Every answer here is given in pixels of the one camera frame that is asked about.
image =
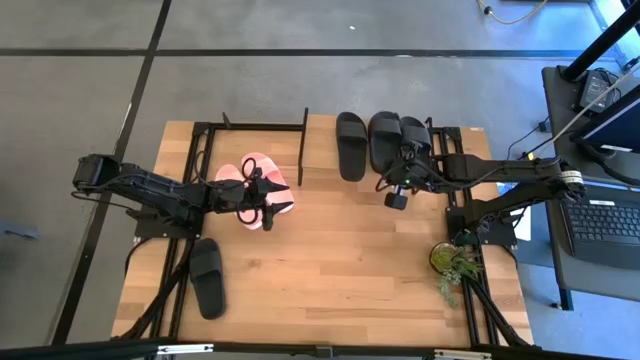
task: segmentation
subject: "potted plant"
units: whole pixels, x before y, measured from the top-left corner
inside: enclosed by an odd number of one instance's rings
[[[440,293],[445,300],[455,308],[458,306],[451,295],[451,286],[460,285],[463,276],[477,279],[481,266],[473,260],[473,254],[465,251],[464,247],[456,247],[446,242],[436,244],[429,255],[431,267],[441,275]]]

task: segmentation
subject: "table leg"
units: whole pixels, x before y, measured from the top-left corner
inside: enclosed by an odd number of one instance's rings
[[[560,290],[560,303],[551,304],[552,307],[564,311],[573,311],[573,299],[571,298],[571,290],[558,287]]]

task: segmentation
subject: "black slide sandal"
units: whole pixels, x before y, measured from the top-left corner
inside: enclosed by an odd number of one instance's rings
[[[220,317],[226,308],[222,257],[213,239],[202,239],[194,244],[189,258],[189,275],[200,315],[207,320]]]
[[[400,128],[402,129],[402,144],[411,144],[413,147],[419,146],[420,150],[417,157],[419,160],[427,162],[431,151],[429,129],[422,121],[411,116],[405,116],[400,119]]]
[[[336,119],[340,176],[347,181],[364,177],[367,161],[367,128],[358,115],[343,112]]]
[[[369,121],[369,147],[371,167],[384,174],[398,157],[402,132],[398,114],[380,111]]]

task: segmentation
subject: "white cable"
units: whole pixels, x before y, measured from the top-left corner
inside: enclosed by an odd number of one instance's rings
[[[573,119],[571,119],[571,121],[569,121],[569,123],[562,128],[562,130],[560,130],[556,136],[554,136],[551,141],[549,141],[549,143],[542,148],[542,150],[540,150],[540,154],[544,153],[545,150],[547,150],[549,148],[549,146],[553,145],[554,142],[556,142],[556,140],[558,140],[558,138],[560,136],[562,136],[562,134],[564,134],[568,128],[571,127],[571,125],[573,125],[574,122],[578,121],[578,119],[580,119],[580,117],[587,111],[589,110],[591,107],[593,107],[593,105],[595,105],[598,101],[600,101],[600,99],[602,99],[603,97],[607,96],[608,93],[610,93],[613,89],[617,89],[618,85],[623,82],[624,80],[626,80],[629,76],[633,75],[634,72],[636,72],[636,70],[638,70],[638,68],[640,68],[640,63],[636,64],[633,68],[631,68],[631,70],[629,70],[629,72],[621,77],[620,79],[618,79],[615,83],[613,83],[613,85],[609,86],[609,88],[607,88],[607,90],[605,90],[602,94],[600,94],[597,98],[595,98],[592,102],[589,103],[589,105],[587,105],[584,109],[582,109],[582,111],[580,111],[578,113],[578,115],[576,115]]]
[[[484,11],[484,9],[486,9],[488,6],[487,4],[484,3],[484,1],[482,0],[477,0],[478,4],[480,4],[480,6],[482,6],[482,10]],[[503,24],[503,25],[513,25],[513,24],[517,24],[522,20],[525,20],[531,16],[533,16],[535,13],[538,12],[538,10],[542,9],[542,7],[547,3],[547,1],[549,0],[543,0],[538,6],[536,6],[535,9],[533,9],[530,13],[528,13],[527,15],[521,17],[518,20],[514,20],[514,21],[505,21],[500,19],[499,17],[497,17],[494,13],[493,10],[489,10],[489,15],[491,15],[492,18],[494,18],[497,22]]]

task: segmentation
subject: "black sandal pair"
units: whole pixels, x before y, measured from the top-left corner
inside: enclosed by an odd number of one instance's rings
[[[340,175],[347,181],[360,181],[364,177],[367,143],[371,167],[378,174],[389,170],[401,146],[418,148],[419,154],[428,154],[431,150],[431,135],[424,123],[411,116],[400,118],[390,111],[373,115],[368,133],[360,117],[343,112],[336,120],[336,137]]]

